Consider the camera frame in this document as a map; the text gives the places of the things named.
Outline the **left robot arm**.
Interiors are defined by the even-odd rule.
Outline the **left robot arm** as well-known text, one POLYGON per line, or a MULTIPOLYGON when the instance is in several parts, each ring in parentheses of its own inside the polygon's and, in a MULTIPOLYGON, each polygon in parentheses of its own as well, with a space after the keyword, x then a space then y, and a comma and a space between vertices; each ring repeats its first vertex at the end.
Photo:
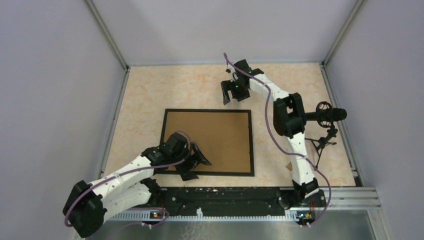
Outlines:
POLYGON ((143 205, 156 214, 157 223, 141 222, 150 229, 164 223, 170 213, 160 202, 161 188, 152 177, 174 167, 183 181, 195 180, 194 169, 212 166, 199 146, 184 131, 172 133, 165 142, 146 148, 124 167, 91 182, 77 182, 63 207, 64 225, 81 238, 97 232, 111 217, 143 205))

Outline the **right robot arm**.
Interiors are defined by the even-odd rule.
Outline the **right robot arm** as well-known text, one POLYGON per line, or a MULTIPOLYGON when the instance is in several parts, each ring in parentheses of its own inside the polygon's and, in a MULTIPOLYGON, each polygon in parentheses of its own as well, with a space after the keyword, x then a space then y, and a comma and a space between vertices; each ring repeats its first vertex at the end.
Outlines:
POLYGON ((251 92, 265 98, 265 124, 273 142, 273 133, 285 138, 288 149, 282 152, 290 157, 292 166, 293 200, 299 206, 309 206, 318 203, 320 195, 318 180, 314 174, 316 167, 308 158, 305 126, 306 113, 302 97, 299 93, 290 93, 273 81, 259 69, 252 69, 245 59, 236 63, 226 62, 229 80, 220 83, 223 104, 232 99, 238 102, 250 97, 251 92))

